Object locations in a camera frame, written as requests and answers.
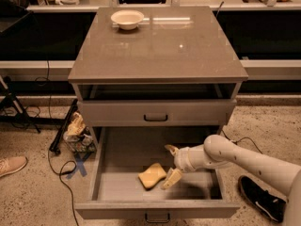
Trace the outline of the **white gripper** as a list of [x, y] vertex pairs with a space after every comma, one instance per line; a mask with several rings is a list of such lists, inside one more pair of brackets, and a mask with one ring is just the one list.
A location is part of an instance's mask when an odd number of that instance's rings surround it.
[[178, 149], [174, 145], [167, 144], [165, 148], [174, 156], [176, 169], [169, 169], [166, 179], [161, 184], [163, 190], [167, 190], [177, 184], [182, 178], [182, 172], [188, 173], [200, 169], [214, 170], [224, 168], [228, 164], [227, 161], [212, 159], [205, 152], [203, 145]]

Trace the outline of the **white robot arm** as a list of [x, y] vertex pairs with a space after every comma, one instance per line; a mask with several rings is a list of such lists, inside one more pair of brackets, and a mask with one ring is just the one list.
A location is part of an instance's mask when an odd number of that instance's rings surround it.
[[216, 169], [231, 162], [285, 195], [288, 202], [283, 226], [300, 226], [301, 167], [299, 165], [241, 148], [219, 135], [210, 135], [202, 145], [195, 147], [178, 149], [173, 145], [166, 145], [166, 149], [174, 156], [176, 168], [169, 170], [162, 189], [177, 184], [185, 173], [198, 169]]

